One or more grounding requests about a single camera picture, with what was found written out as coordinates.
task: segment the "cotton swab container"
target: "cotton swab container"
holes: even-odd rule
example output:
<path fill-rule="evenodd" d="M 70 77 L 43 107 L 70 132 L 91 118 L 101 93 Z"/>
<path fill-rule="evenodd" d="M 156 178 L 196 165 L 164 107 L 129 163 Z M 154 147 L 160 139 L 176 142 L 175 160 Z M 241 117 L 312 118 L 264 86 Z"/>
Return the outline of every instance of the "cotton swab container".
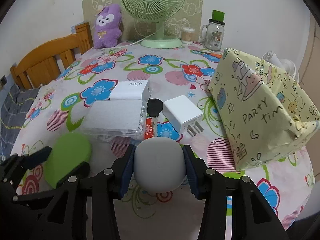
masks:
<path fill-rule="evenodd" d="M 193 34 L 195 33 L 195 29 L 191 27 L 183 27 L 181 34 L 181 42 L 184 44 L 192 44 L 193 42 Z"/>

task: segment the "jar handle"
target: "jar handle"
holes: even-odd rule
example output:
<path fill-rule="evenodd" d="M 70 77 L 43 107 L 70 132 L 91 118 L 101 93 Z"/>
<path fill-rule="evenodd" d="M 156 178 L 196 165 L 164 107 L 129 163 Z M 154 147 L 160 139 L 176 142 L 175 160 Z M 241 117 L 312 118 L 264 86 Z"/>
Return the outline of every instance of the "jar handle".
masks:
<path fill-rule="evenodd" d="M 205 37 L 202 36 L 202 31 L 203 31 L 203 29 L 204 29 L 205 27 L 207 27 L 207 25 L 202 25 L 202 26 L 201 26 L 201 29 L 200 29 L 200 38 L 203 39 L 203 40 L 205 40 Z"/>

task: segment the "green desk fan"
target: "green desk fan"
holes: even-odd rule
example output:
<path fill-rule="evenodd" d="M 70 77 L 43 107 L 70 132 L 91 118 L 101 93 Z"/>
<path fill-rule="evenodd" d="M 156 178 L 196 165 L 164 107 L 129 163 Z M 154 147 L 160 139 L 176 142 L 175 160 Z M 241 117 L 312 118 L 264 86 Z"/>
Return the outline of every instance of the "green desk fan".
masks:
<path fill-rule="evenodd" d="M 122 7 L 134 18 L 156 22 L 156 33 L 144 39 L 142 46 L 170 49 L 182 45 L 178 38 L 164 35 L 164 22 L 174 15 L 184 0 L 121 0 Z"/>

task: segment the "wooden bed frame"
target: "wooden bed frame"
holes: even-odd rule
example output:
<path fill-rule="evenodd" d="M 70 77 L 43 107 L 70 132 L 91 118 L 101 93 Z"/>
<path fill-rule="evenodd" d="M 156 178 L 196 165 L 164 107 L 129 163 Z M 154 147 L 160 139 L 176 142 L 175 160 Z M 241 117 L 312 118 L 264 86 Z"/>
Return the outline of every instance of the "wooden bed frame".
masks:
<path fill-rule="evenodd" d="M 10 72 L 20 88 L 31 89 L 32 85 L 38 88 L 40 84 L 47 85 L 60 75 L 55 55 L 60 55 L 66 69 L 76 60 L 72 49 L 80 48 L 81 54 L 84 54 L 91 47 L 93 42 L 90 26 L 89 23 L 84 23 L 76 26 L 76 34 L 48 41 L 33 49 L 18 66 L 11 67 Z"/>

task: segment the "toilet paper roll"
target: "toilet paper roll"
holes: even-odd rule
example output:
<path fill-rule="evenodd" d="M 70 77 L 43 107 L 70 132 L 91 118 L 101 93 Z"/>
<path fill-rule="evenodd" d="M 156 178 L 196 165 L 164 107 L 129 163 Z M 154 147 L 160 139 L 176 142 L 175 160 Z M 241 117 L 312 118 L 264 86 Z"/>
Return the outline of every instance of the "toilet paper roll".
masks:
<path fill-rule="evenodd" d="M 278 59 L 277 55 L 272 50 L 269 50 L 266 54 L 264 54 L 263 59 L 273 65 L 276 65 L 277 67 L 284 69 L 287 72 L 289 71 L 289 69 L 287 70 L 284 68 L 284 66 L 281 64 L 280 60 Z"/>

